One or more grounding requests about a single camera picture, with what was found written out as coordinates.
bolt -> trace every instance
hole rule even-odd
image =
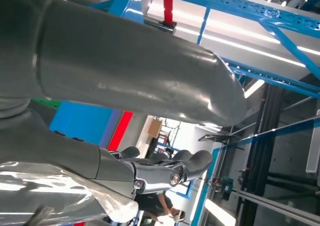
[[[143,183],[141,181],[135,181],[133,183],[134,189],[140,190],[143,186]]]
[[[177,173],[174,173],[171,175],[170,182],[171,185],[175,186],[177,185],[179,183],[180,177],[179,174]]]

white ceiling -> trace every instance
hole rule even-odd
[[[320,19],[318,14],[262,0],[251,1]],[[177,22],[175,36],[196,43],[206,9],[181,0],[174,0],[173,8],[174,21]],[[147,16],[163,20],[163,0],[153,0]],[[319,52],[319,55],[309,52],[306,54],[320,67],[320,40],[292,31],[284,32],[297,46]],[[257,22],[211,10],[205,34],[207,36],[202,41],[203,47],[223,58],[296,80],[309,73]]]

cardboard box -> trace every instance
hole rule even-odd
[[[157,139],[162,129],[162,121],[158,119],[153,119],[149,128],[148,134],[150,137]]]

workshop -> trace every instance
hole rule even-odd
[[[0,0],[0,226],[320,226],[320,0]]]

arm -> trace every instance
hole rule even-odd
[[[163,209],[165,210],[165,213],[166,215],[168,215],[170,208],[168,207],[166,201],[165,200],[164,194],[163,193],[158,194],[158,198],[160,201],[161,205],[162,205]]]

